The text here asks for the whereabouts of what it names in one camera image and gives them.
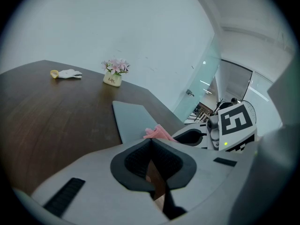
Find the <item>pink flower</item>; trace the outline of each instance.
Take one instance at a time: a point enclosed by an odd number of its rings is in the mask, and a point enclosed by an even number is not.
[[[117,60],[116,59],[112,59],[112,60],[109,60],[108,63],[114,65],[114,66],[117,66]]]
[[[102,68],[105,70],[107,68],[107,62],[103,61],[102,62]]]
[[[118,64],[116,64],[116,65],[112,65],[111,67],[110,67],[110,69],[111,69],[111,74],[114,74],[114,73],[119,73],[121,70],[119,69],[119,65]]]
[[[119,64],[122,70],[124,71],[128,70],[129,63],[125,59],[116,60],[116,63]]]

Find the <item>ceiling light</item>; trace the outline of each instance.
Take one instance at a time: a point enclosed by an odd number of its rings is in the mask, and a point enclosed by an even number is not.
[[[210,93],[210,94],[212,94],[211,92],[209,92],[209,91],[205,90],[204,88],[203,88],[203,90],[204,90],[204,91],[206,91],[206,93]]]
[[[202,82],[202,83],[205,83],[205,84],[209,85],[208,83],[206,83],[206,82],[203,82],[202,80],[200,80],[200,82]]]

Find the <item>wooden table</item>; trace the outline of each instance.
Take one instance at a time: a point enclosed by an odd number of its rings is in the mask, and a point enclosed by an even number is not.
[[[51,70],[79,70],[82,79],[53,79]],[[67,64],[38,61],[0,75],[0,158],[11,186],[31,194],[81,156],[121,144],[112,101],[143,105],[170,134],[183,123],[149,90]]]

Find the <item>white glove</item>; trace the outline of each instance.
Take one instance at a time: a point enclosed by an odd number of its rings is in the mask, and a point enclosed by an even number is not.
[[[74,69],[63,70],[60,72],[58,72],[57,70],[52,70],[50,74],[53,78],[82,78],[82,76],[80,76],[82,75],[82,73],[79,71],[75,71]]]

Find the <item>small white vase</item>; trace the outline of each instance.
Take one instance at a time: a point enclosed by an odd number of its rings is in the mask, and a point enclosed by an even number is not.
[[[106,74],[104,75],[103,82],[112,85],[114,87],[119,87],[121,86],[122,76],[116,74],[112,75],[109,71],[107,71]]]

